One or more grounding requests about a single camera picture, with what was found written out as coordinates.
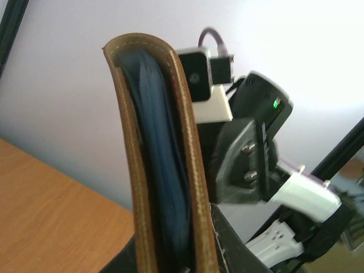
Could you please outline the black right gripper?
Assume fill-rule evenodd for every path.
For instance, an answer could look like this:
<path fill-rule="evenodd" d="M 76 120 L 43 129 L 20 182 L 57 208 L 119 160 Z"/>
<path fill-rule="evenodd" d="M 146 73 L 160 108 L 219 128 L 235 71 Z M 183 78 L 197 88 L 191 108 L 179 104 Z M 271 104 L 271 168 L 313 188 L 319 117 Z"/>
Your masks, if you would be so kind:
<path fill-rule="evenodd" d="M 293 110 L 286 92 L 265 75 L 250 71 L 233 84 L 231 121 L 200 124 L 209 201 L 244 204 L 268 201 L 277 189 L 274 143 Z"/>

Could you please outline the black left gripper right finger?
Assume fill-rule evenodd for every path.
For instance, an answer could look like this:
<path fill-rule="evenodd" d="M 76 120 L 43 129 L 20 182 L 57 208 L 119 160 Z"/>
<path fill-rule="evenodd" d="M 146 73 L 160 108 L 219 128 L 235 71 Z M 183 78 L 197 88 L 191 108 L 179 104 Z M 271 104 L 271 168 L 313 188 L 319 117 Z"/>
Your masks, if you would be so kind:
<path fill-rule="evenodd" d="M 219 207 L 210 205 L 220 273 L 270 273 L 241 241 Z"/>

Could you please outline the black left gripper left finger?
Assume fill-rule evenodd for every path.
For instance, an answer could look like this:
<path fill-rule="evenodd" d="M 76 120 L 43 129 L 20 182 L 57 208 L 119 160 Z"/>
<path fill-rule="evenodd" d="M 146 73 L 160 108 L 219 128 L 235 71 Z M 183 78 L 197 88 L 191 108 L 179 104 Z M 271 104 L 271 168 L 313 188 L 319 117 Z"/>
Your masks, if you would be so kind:
<path fill-rule="evenodd" d="M 100 273 L 137 273 L 134 236 L 132 236 L 126 246 L 101 269 Z"/>

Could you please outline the blue credit cards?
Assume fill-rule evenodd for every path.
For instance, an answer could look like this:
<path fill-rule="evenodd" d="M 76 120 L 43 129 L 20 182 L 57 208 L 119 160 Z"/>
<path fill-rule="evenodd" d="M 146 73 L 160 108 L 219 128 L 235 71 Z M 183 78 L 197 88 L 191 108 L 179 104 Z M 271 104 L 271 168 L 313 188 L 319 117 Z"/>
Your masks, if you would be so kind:
<path fill-rule="evenodd" d="M 191 262 L 191 199 L 169 106 L 169 89 L 160 66 L 145 50 L 119 53 L 117 63 L 129 83 L 151 155 L 163 247 L 175 271 L 181 272 Z"/>

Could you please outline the brown leather card holder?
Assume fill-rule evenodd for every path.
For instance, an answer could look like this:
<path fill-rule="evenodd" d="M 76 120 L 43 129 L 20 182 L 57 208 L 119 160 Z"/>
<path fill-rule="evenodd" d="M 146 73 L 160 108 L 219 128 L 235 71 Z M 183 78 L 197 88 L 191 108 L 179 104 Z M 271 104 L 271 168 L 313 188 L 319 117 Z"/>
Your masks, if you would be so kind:
<path fill-rule="evenodd" d="M 176 51 L 164 40 L 143 33 L 123 34 L 103 48 L 118 101 L 134 212 L 137 272 L 177 272 L 163 247 L 161 213 L 152 159 L 132 101 L 119 53 L 143 49 L 160 66 L 191 199 L 190 266 L 181 272 L 219 272 L 208 189 L 197 125 L 185 73 Z"/>

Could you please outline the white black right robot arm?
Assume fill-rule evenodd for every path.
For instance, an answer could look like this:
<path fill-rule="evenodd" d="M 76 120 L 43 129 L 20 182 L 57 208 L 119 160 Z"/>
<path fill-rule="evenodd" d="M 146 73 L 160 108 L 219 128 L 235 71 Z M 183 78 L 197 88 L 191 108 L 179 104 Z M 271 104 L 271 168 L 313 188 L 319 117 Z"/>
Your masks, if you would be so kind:
<path fill-rule="evenodd" d="M 278 164 L 276 133 L 292 112 L 288 96 L 252 71 L 230 88 L 232 119 L 198 126 L 221 272 L 270 272 L 296 260 L 313 262 L 353 219 L 353 198 L 303 167 Z M 220 204 L 277 203 L 279 209 L 243 243 Z"/>

